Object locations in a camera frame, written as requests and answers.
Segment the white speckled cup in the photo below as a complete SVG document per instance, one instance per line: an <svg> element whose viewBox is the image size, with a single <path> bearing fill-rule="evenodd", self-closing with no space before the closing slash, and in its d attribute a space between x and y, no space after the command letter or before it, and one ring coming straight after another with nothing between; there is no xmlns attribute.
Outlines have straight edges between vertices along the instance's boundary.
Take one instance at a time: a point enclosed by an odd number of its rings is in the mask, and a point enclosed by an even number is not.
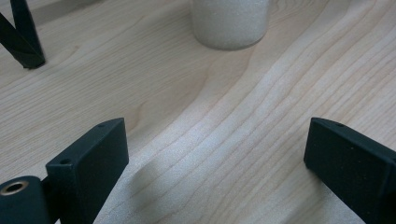
<svg viewBox="0 0 396 224"><path fill-rule="evenodd" d="M265 35L272 0L191 0L195 38L212 49L249 48Z"/></svg>

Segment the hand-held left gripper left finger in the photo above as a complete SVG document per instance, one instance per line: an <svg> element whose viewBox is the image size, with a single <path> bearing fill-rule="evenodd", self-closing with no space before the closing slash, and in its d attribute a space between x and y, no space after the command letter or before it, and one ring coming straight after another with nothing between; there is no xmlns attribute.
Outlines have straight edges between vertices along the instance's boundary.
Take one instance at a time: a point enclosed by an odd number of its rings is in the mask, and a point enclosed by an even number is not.
<svg viewBox="0 0 396 224"><path fill-rule="evenodd" d="M123 118L102 122L46 164L62 224L92 224L129 162Z"/></svg>

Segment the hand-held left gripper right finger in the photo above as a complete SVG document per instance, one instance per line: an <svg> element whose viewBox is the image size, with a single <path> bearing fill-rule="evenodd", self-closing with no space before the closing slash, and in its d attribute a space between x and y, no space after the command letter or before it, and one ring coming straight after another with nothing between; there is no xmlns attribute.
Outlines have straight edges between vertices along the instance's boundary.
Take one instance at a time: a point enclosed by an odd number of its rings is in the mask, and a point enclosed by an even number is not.
<svg viewBox="0 0 396 224"><path fill-rule="evenodd" d="M310 121L304 163L366 224L396 224L396 152L344 124Z"/></svg>

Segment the black metal stand leg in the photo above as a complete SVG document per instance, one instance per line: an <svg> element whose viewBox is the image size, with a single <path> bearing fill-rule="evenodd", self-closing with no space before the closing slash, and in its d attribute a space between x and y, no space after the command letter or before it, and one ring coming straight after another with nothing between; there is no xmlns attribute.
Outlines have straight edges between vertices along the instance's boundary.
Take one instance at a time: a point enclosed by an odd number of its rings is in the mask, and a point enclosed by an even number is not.
<svg viewBox="0 0 396 224"><path fill-rule="evenodd" d="M46 62L26 0L9 0L15 25L0 13L0 44L23 68L36 69Z"/></svg>

